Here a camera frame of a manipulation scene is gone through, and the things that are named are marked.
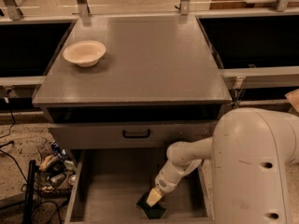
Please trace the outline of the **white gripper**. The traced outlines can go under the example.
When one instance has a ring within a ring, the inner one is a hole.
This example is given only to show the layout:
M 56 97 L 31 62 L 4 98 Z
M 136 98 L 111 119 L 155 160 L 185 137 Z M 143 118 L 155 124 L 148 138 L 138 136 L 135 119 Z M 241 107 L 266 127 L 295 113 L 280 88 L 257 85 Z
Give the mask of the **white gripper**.
M 152 207 L 163 198 L 164 193 L 172 192 L 183 174 L 184 171 L 180 166 L 164 166 L 155 178 L 155 188 L 149 192 L 147 205 Z

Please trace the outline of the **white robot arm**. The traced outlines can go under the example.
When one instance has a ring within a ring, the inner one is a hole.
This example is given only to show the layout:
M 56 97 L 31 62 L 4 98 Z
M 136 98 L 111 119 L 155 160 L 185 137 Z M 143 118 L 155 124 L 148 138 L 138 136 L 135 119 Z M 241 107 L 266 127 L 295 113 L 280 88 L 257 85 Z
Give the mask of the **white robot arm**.
M 285 165 L 299 161 L 298 116 L 238 108 L 221 117 L 211 137 L 176 142 L 166 157 L 148 205 L 210 159 L 215 224 L 292 224 Z

